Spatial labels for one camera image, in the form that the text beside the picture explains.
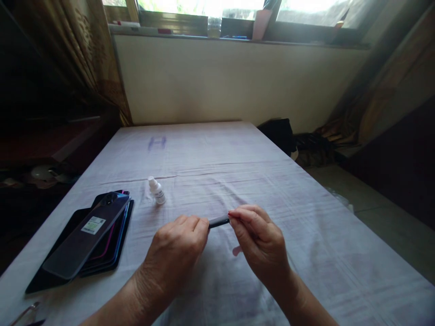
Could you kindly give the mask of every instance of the label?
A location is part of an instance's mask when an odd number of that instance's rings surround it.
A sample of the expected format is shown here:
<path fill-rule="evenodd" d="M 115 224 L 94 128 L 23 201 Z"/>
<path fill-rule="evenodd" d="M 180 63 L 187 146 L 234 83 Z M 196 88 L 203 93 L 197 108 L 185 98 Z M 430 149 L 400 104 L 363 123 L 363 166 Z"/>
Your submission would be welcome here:
<path fill-rule="evenodd" d="M 160 190 L 158 193 L 154 194 L 154 197 L 156 197 L 156 198 L 160 198 L 160 197 L 163 197 L 163 196 L 164 196 L 163 190 Z"/>
<path fill-rule="evenodd" d="M 83 232 L 90 233 L 92 235 L 95 235 L 98 230 L 101 228 L 101 226 L 104 224 L 106 220 L 101 219 L 99 217 L 93 216 L 91 219 L 85 224 L 84 227 L 82 227 Z"/>
<path fill-rule="evenodd" d="M 160 190 L 158 193 L 154 194 L 154 197 L 157 204 L 163 204 L 166 201 L 163 190 Z"/>

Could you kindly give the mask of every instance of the woman's right hand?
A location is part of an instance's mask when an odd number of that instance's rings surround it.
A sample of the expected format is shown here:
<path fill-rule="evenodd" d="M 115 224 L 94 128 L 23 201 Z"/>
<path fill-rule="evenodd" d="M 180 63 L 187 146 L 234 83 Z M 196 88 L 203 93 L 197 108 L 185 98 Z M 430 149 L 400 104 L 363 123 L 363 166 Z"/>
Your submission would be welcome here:
<path fill-rule="evenodd" d="M 278 226 L 257 205 L 229 211 L 230 223 L 254 274 L 274 295 L 291 280 L 285 240 Z"/>

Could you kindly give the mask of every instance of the bottle cap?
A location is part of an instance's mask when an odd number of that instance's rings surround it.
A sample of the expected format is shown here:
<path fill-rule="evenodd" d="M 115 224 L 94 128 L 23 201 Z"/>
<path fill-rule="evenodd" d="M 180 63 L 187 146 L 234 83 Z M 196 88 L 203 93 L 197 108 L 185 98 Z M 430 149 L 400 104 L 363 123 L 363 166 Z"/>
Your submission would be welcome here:
<path fill-rule="evenodd" d="M 157 181 L 154 179 L 154 177 L 148 177 L 148 183 L 150 184 L 150 186 L 157 185 Z"/>

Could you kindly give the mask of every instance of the sticker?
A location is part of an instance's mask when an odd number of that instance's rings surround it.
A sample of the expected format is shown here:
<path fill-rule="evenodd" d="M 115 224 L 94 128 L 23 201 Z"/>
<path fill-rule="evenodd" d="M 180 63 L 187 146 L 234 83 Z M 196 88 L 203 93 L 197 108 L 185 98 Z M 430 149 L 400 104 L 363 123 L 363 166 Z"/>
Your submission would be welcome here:
<path fill-rule="evenodd" d="M 95 235 L 98 230 L 101 228 L 101 226 L 104 224 L 106 220 L 103 220 L 99 217 L 91 217 L 91 219 L 85 224 L 84 227 L 82 227 L 83 232 L 90 233 L 92 235 Z"/>

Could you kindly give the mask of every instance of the blue ink mark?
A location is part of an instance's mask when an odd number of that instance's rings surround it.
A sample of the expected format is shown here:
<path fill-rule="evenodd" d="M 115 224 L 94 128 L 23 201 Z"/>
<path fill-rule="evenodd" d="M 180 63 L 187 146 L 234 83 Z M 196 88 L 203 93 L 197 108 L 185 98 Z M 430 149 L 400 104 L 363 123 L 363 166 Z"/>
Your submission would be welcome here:
<path fill-rule="evenodd" d="M 166 144 L 166 137 L 158 137 L 156 140 L 154 140 L 154 137 L 151 137 L 150 142 L 148 143 L 148 151 L 151 151 L 151 149 L 154 147 L 154 145 L 160 145 L 157 147 L 157 149 L 164 149 L 164 146 Z"/>

